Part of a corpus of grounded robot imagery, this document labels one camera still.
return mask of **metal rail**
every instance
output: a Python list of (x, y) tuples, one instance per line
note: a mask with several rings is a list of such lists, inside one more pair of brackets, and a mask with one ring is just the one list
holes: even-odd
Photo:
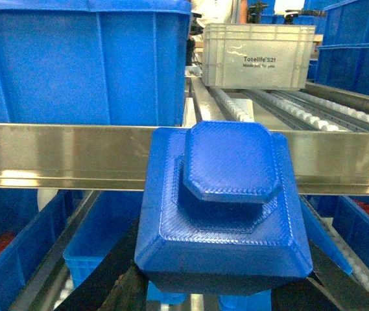
[[(0, 187), (143, 190), (155, 129), (0, 124)], [(369, 133), (279, 132), (301, 194), (369, 195)]]
[(336, 89), (335, 87), (322, 86), (321, 84), (314, 84), (310, 82), (307, 82), (305, 89), (302, 91), (317, 97), (337, 102), (339, 104), (343, 104), (356, 110), (369, 113), (368, 95), (345, 91), (343, 89)]
[(352, 130), (353, 132), (369, 132), (369, 123), (362, 120), (350, 117), (333, 109), (329, 109), (325, 106), (311, 102), (310, 100), (304, 100), (300, 97), (295, 96), (295, 94), (286, 92), (275, 92), (275, 94), (290, 100), (305, 109), (309, 109), (313, 113), (320, 114), (323, 118), (331, 120), (345, 128)]

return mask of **crate rim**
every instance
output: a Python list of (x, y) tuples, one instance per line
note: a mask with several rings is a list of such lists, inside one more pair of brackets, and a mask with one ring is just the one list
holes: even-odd
[(341, 6), (344, 6), (344, 5), (349, 5), (350, 3), (357, 2), (357, 1), (360, 1), (360, 0), (345, 0), (345, 1), (341, 1), (339, 3), (335, 3), (334, 5), (326, 6), (324, 8), (324, 11), (332, 10), (334, 8), (338, 8), (338, 7), (341, 7)]
[(186, 0), (162, 0), (149, 3), (145, 0), (130, 1), (60, 1), (48, 0), (45, 5), (42, 1), (21, 0), (18, 3), (4, 3), (0, 1), (0, 10), (46, 10), (46, 11), (75, 11), (75, 12), (154, 12), (178, 13), (191, 15), (191, 3)]

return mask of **translucent plastic crate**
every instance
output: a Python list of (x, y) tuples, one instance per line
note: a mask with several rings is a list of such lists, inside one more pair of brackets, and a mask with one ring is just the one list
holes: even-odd
[(210, 87), (305, 87), (315, 26), (210, 24), (204, 30), (203, 82)]

